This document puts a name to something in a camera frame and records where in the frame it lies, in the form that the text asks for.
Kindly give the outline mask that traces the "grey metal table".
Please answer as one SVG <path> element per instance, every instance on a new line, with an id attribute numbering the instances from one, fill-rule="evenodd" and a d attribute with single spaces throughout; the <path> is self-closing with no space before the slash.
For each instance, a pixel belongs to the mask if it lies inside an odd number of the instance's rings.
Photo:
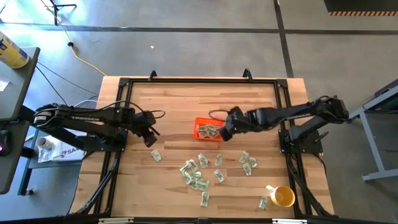
<path id="1" fill-rule="evenodd" d="M 360 120 L 377 172 L 362 176 L 364 182 L 398 177 L 398 168 L 386 168 L 381 152 L 398 152 L 398 79 L 387 84 L 373 98 L 349 114 L 348 122 Z"/>

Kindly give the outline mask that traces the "black computer mouse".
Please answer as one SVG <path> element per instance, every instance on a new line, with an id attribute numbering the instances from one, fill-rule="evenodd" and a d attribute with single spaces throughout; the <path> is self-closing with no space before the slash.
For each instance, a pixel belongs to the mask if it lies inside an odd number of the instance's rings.
<path id="1" fill-rule="evenodd" d="M 6 156 L 10 153 L 10 134 L 8 130 L 0 131 L 0 156 Z"/>

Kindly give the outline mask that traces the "black desk support beam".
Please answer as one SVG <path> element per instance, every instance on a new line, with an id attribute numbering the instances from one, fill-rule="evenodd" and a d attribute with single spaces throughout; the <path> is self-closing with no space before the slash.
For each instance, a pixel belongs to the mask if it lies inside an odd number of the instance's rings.
<path id="1" fill-rule="evenodd" d="M 40 131 L 43 131 L 52 137 L 55 137 L 56 139 L 65 142 L 71 146 L 74 146 L 78 149 L 83 149 L 83 142 L 79 139 L 76 138 L 74 134 L 71 132 L 67 131 L 63 127 L 55 127 L 55 128 L 39 128 L 34 124 L 34 112 L 29 109 L 26 106 L 22 106 L 22 108 L 19 111 L 18 121 L 28 121 L 30 125 L 34 126 L 35 128 L 39 129 Z"/>

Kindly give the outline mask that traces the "black tripod stand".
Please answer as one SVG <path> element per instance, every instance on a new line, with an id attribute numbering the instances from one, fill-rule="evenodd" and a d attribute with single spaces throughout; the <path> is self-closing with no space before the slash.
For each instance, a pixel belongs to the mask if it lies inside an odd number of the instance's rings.
<path id="1" fill-rule="evenodd" d="M 77 5 L 76 4 L 56 4 L 53 0 L 49 0 L 51 3 L 51 8 L 52 8 L 52 12 L 54 15 L 54 24 L 56 26 L 60 25 L 60 22 L 58 21 L 58 12 L 63 9 L 64 7 L 73 7 L 76 8 Z"/>

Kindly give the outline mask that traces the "black hazard-striped mat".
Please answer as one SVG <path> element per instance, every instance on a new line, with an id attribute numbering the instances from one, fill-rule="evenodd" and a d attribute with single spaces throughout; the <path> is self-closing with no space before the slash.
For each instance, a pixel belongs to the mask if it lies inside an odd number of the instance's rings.
<path id="1" fill-rule="evenodd" d="M 398 16 L 398 0 L 323 0 L 330 16 Z"/>

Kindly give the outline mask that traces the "blue desk foot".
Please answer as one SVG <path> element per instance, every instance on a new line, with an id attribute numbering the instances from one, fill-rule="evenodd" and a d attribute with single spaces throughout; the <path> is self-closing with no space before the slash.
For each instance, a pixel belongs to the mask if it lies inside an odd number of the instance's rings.
<path id="1" fill-rule="evenodd" d="M 22 152 L 21 152 L 21 156 L 25 157 L 27 159 L 26 164 L 25 164 L 25 168 L 24 168 L 24 172 L 22 175 L 22 179 L 21 179 L 21 183 L 19 185 L 19 189 L 17 194 L 21 195 L 21 196 L 28 196 L 28 195 L 32 195 L 34 193 L 34 189 L 30 189 L 28 188 L 28 184 L 30 181 L 30 177 L 32 174 L 32 169 L 29 167 L 30 164 L 30 159 L 33 157 L 34 155 L 34 150 L 32 148 L 26 147 L 24 146 L 22 148 Z"/>

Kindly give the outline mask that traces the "orange plastic mesh basket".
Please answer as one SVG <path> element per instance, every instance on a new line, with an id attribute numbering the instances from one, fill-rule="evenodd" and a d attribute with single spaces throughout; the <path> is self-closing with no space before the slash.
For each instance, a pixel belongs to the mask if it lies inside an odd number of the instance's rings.
<path id="1" fill-rule="evenodd" d="M 195 139 L 199 139 L 199 140 L 223 141 L 220 135 L 217 138 L 214 138 L 214 139 L 210 138 L 209 136 L 205 137 L 205 138 L 200 138 L 198 136 L 197 126 L 204 126 L 204 125 L 207 125 L 207 124 L 212 124 L 212 125 L 215 125 L 215 126 L 219 126 L 220 128 L 222 128 L 224 126 L 224 122 L 220 121 L 220 120 L 217 120 L 217 119 L 196 117 L 195 118 L 195 122 L 194 122 L 193 137 Z"/>

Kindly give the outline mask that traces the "yellow wipes canister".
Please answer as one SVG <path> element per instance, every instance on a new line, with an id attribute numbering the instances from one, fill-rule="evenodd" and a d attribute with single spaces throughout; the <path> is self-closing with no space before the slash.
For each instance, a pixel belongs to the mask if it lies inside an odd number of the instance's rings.
<path id="1" fill-rule="evenodd" d="M 0 61 L 10 68 L 22 68 L 29 62 L 30 57 L 19 48 L 10 38 L 0 31 Z"/>

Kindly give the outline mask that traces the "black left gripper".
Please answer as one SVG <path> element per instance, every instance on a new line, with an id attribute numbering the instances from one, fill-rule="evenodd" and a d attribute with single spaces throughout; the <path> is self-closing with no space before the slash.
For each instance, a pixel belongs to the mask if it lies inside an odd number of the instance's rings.
<path id="1" fill-rule="evenodd" d="M 157 135 L 160 136 L 160 133 L 148 124 L 135 127 L 134 134 L 143 139 L 146 147 L 151 147 L 157 141 Z"/>

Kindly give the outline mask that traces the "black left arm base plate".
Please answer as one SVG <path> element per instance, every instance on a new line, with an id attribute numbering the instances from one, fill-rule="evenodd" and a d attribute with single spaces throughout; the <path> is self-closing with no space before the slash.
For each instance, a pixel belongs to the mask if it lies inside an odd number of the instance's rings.
<path id="1" fill-rule="evenodd" d="M 126 148 L 128 131 L 120 130 L 115 138 L 98 137 L 94 134 L 77 136 L 76 139 L 83 143 L 82 150 L 87 152 L 124 152 Z"/>

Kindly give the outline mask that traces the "yellow mug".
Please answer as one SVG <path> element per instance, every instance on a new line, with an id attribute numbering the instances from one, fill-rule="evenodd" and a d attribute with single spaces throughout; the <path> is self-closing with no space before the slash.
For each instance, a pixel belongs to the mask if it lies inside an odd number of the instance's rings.
<path id="1" fill-rule="evenodd" d="M 290 187 L 272 187 L 270 185 L 267 185 L 266 189 L 271 193 L 271 200 L 277 206 L 287 208 L 291 207 L 295 203 L 295 193 Z"/>

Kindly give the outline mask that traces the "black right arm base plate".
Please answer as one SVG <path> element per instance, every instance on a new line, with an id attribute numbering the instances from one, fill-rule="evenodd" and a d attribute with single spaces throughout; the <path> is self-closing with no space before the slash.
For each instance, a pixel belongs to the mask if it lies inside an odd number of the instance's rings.
<path id="1" fill-rule="evenodd" d="M 308 134 L 304 138 L 291 140 L 288 130 L 279 130 L 280 151 L 284 154 L 319 154 L 323 153 L 321 137 L 318 131 Z"/>

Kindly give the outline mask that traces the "grey side desk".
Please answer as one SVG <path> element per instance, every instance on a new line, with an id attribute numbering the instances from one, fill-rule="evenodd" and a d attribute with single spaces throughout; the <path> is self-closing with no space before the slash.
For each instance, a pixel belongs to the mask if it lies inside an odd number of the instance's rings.
<path id="1" fill-rule="evenodd" d="M 23 47 L 22 50 L 30 57 L 24 67 L 13 69 L 0 62 L 0 81 L 9 82 L 0 91 L 0 122 L 17 119 L 37 65 L 40 48 Z"/>

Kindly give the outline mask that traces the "black aluminium table frame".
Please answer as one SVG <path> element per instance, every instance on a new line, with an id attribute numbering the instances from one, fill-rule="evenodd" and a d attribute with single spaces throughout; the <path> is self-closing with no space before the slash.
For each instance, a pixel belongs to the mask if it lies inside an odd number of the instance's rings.
<path id="1" fill-rule="evenodd" d="M 112 217 L 132 217 L 137 222 L 188 220 L 190 218 L 248 219 L 292 218 L 295 212 L 307 212 L 311 206 L 302 193 L 296 204 L 283 208 L 269 202 L 259 208 L 267 185 L 278 187 L 291 182 L 286 157 L 280 151 L 278 131 L 236 134 L 229 141 L 199 140 L 193 137 L 196 117 L 223 116 L 234 106 L 242 110 L 262 107 L 299 105 L 308 101 L 301 78 L 227 77 L 155 77 L 152 80 L 129 77 L 124 86 L 119 77 L 104 77 L 99 91 L 98 107 L 115 101 L 130 100 L 133 106 L 154 111 L 155 129 L 160 133 L 152 148 L 134 134 L 127 138 L 121 154 L 116 182 L 108 185 L 114 195 L 104 194 L 102 203 L 111 203 Z M 162 160 L 152 155 L 156 149 Z M 239 157 L 243 151 L 257 160 L 247 176 Z M 198 155 L 208 159 L 201 168 Z M 218 154 L 222 166 L 215 166 Z M 180 172 L 185 161 L 193 159 L 201 179 L 210 181 L 207 207 L 201 207 L 201 190 L 192 189 Z M 213 172 L 220 170 L 224 181 L 218 182 Z"/>

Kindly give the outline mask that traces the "white paper cup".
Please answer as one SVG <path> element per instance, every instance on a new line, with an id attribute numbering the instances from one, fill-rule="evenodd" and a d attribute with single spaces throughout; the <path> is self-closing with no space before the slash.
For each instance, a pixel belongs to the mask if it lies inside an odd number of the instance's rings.
<path id="1" fill-rule="evenodd" d="M 35 145 L 39 149 L 52 150 L 53 148 L 53 143 L 45 137 L 37 138 L 35 141 Z"/>

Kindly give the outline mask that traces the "silver metal bracket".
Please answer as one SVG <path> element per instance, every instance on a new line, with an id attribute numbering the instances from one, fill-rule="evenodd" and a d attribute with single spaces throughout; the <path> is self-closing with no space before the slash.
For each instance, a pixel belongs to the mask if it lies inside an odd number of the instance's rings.
<path id="1" fill-rule="evenodd" d="M 273 218 L 272 224 L 308 224 L 307 220 Z"/>
<path id="2" fill-rule="evenodd" d="M 98 224 L 127 224 L 133 222 L 134 219 L 131 217 L 100 218 L 98 220 Z"/>

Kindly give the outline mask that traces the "white printed plastic bag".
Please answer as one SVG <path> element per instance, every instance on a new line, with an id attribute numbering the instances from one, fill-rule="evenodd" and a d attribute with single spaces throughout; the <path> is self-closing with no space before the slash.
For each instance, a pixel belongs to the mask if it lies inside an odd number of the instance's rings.
<path id="1" fill-rule="evenodd" d="M 39 149 L 38 163 L 81 161 L 86 152 L 50 135 L 44 136 L 53 143 L 52 150 Z"/>

